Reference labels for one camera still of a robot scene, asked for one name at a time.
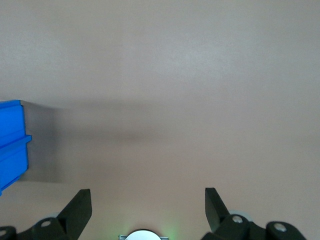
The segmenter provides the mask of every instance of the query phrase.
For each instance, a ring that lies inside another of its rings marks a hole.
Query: screw
[[[0,237],[4,236],[7,234],[6,230],[0,230]]]
[[[41,227],[44,228],[44,227],[48,227],[49,225],[51,224],[51,221],[44,221],[43,223],[41,223]]]
[[[244,221],[242,220],[242,218],[240,217],[240,216],[237,216],[237,215],[235,215],[235,216],[233,216],[232,217],[232,220],[235,222],[235,223],[237,223],[237,224],[242,224]]]
[[[281,223],[275,223],[273,226],[275,229],[277,229],[280,232],[284,233],[285,231],[287,231],[286,227]]]

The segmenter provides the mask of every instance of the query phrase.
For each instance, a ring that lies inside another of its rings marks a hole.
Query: black plastic bracket
[[[205,189],[205,215],[212,232],[202,240],[306,240],[286,222],[272,221],[266,229],[240,215],[231,215],[215,188]]]
[[[77,240],[91,215],[90,190],[82,189],[57,217],[42,219],[18,234],[13,226],[0,227],[0,240]]]

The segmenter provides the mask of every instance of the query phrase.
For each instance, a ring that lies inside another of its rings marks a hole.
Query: circular sensor
[[[131,233],[125,240],[161,240],[161,238],[149,230],[137,230]]]

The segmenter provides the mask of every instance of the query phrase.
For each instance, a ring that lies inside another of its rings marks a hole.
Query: blue container
[[[24,109],[20,100],[0,102],[0,196],[28,169]]]

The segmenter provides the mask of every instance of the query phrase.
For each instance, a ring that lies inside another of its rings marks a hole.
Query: bolt head
[[[275,223],[273,226],[274,226],[275,229],[277,229],[280,232],[284,233],[285,231],[287,231],[286,227],[283,224],[279,223],[279,222]]]
[[[0,237],[4,236],[7,234],[6,230],[0,230]]]
[[[238,215],[235,215],[232,217],[232,220],[237,223],[237,224],[242,224],[244,221],[242,220],[242,218]]]

